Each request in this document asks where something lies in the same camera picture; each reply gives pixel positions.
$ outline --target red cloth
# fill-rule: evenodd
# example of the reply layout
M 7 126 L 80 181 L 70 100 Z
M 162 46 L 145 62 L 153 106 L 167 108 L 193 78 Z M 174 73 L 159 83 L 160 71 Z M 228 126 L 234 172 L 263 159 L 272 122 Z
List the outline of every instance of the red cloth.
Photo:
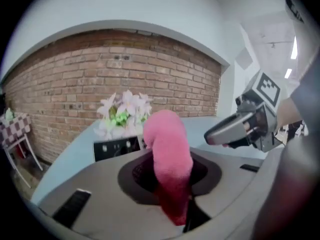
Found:
M 171 221 L 177 226 L 185 225 L 193 166 L 185 126 L 176 113 L 161 110 L 145 122 L 143 138 L 152 148 L 154 173 L 159 182 L 154 194 Z

